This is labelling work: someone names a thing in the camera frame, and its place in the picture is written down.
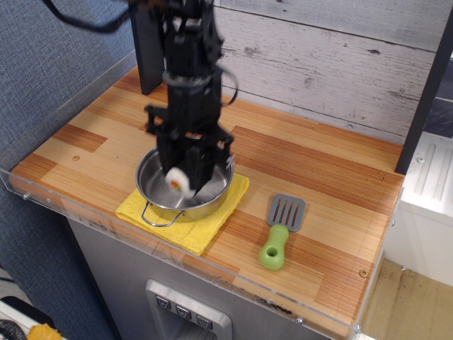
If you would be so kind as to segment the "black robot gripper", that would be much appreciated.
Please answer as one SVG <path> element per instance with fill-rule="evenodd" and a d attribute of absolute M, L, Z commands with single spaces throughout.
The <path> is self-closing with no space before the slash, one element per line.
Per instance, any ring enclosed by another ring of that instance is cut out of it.
<path fill-rule="evenodd" d="M 212 179 L 215 165 L 227 162 L 234 141 L 219 126 L 222 78 L 167 79 L 167 85 L 168 106 L 145 107 L 147 132 L 156 136 L 163 172 L 186 170 L 190 189 L 198 193 Z"/>

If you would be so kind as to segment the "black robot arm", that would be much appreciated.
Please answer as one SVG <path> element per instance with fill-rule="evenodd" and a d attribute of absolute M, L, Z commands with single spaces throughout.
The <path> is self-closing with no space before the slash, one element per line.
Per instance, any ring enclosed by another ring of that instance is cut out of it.
<path fill-rule="evenodd" d="M 218 125 L 226 70 L 217 64 L 224 41 L 212 1 L 128 1 L 118 17 L 101 25 L 67 16 L 52 1 L 44 5 L 60 21 L 96 33 L 112 33 L 144 9 L 158 26 L 165 63 L 168 105 L 145 110 L 167 185 L 192 198 L 212 178 L 215 164 L 228 165 L 234 138 Z"/>

